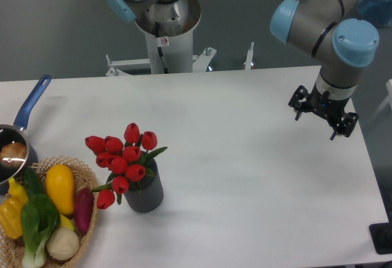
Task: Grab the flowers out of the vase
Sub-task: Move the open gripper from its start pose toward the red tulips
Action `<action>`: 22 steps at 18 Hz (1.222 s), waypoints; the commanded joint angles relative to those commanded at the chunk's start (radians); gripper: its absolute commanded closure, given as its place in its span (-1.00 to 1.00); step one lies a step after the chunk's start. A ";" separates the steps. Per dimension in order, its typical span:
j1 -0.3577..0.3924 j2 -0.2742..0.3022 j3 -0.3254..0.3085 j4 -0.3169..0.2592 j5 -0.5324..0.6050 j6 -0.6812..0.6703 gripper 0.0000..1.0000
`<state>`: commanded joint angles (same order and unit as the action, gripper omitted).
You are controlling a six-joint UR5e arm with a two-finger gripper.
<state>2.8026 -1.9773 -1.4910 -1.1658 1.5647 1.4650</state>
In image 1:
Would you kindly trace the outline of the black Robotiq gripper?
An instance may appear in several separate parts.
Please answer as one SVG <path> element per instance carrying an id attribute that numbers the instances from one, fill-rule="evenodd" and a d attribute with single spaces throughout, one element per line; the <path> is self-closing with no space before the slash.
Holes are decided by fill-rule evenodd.
<path id="1" fill-rule="evenodd" d="M 311 92 L 300 85 L 293 93 L 289 107 L 296 113 L 295 120 L 298 121 L 303 113 L 314 113 L 322 119 L 327 120 L 333 133 L 330 140 L 336 136 L 349 137 L 355 129 L 359 115 L 357 113 L 345 112 L 345 106 L 350 97 L 350 89 L 341 89 L 332 86 L 318 89 L 314 85 Z"/>

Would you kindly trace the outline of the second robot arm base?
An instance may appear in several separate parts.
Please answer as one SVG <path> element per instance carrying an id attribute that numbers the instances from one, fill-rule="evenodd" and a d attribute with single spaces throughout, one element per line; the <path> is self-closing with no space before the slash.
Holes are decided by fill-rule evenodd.
<path id="1" fill-rule="evenodd" d="M 157 37 L 174 37 L 193 30 L 200 22 L 198 0 L 106 0 L 123 21 Z"/>

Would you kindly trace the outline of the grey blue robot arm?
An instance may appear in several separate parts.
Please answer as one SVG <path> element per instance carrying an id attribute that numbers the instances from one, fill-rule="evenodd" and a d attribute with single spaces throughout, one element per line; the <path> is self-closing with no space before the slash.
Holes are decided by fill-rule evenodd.
<path id="1" fill-rule="evenodd" d="M 272 35 L 321 63 L 311 91 L 299 86 L 288 105 L 299 119 L 313 113 L 327 121 L 332 137 L 352 134 L 359 115 L 345 112 L 379 44 L 377 29 L 366 20 L 346 19 L 360 0 L 282 1 L 270 21 Z"/>

